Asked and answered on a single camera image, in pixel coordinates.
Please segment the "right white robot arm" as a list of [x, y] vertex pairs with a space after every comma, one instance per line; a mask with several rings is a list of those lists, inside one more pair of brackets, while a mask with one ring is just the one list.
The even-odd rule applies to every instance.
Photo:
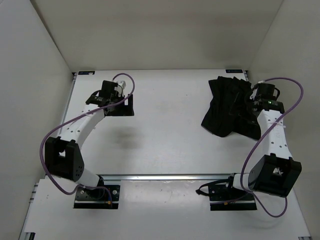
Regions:
[[279, 95], [275, 85], [258, 83], [245, 98], [260, 127], [261, 138], [257, 143], [262, 147], [262, 156], [250, 172], [235, 174], [232, 183], [224, 187], [229, 200], [236, 200], [243, 191], [285, 198], [302, 171], [301, 163], [293, 159], [287, 144], [285, 108], [278, 101]]

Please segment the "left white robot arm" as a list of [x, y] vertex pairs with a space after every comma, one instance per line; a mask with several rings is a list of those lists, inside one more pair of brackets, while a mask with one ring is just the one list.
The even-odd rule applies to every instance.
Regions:
[[100, 90], [85, 101], [79, 116], [66, 125], [57, 137], [48, 137], [44, 143], [46, 173], [87, 188], [93, 199], [104, 195], [105, 187], [99, 175], [85, 167], [82, 146], [96, 125], [105, 117], [130, 117], [134, 115], [133, 94], [125, 95], [124, 80], [104, 80]]

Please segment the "black skirt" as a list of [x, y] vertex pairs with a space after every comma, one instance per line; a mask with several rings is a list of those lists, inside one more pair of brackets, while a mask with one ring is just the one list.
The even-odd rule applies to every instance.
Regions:
[[208, 81], [212, 100], [201, 126], [211, 134], [224, 138], [231, 133], [259, 140], [261, 129], [257, 118], [249, 112], [245, 96], [251, 83], [236, 77], [218, 76]]

